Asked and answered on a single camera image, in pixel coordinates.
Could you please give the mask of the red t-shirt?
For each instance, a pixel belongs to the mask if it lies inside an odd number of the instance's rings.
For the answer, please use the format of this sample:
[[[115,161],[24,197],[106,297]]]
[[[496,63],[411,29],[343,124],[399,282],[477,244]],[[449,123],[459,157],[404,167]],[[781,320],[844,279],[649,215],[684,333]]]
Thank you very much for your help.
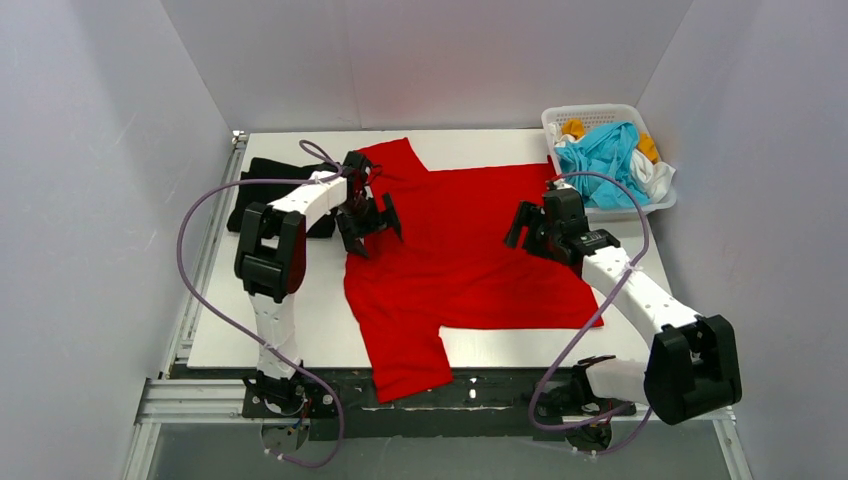
[[[367,237],[349,255],[344,290],[379,402],[451,382],[440,331],[578,329],[593,318],[591,288],[570,268],[507,247],[519,204],[540,200],[547,164],[431,171],[407,139],[368,146],[372,190],[389,195],[400,232]]]

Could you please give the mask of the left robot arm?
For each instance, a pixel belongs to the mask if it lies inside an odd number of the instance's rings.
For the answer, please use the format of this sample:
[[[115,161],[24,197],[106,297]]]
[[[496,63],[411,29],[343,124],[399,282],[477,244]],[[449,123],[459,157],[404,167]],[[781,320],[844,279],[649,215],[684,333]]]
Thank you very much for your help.
[[[294,295],[307,267],[308,230],[333,215],[347,252],[368,255],[366,237],[402,226],[390,194],[375,199],[375,165],[360,151],[339,166],[314,172],[294,190],[246,207],[234,271],[249,296],[263,347],[256,378],[246,383],[257,396],[282,403],[296,391],[301,365],[295,335]]]

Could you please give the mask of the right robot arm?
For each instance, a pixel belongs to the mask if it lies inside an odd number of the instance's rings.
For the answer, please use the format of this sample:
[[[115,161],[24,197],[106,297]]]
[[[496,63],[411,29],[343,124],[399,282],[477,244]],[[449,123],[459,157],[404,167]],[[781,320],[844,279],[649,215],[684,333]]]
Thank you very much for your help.
[[[648,347],[645,361],[613,355],[579,361],[561,386],[577,407],[608,400],[642,404],[676,425],[738,403],[743,396],[735,331],[721,315],[704,316],[638,268],[620,241],[590,227],[579,193],[551,183],[541,204],[520,203],[504,239],[510,248],[575,270],[614,306]]]

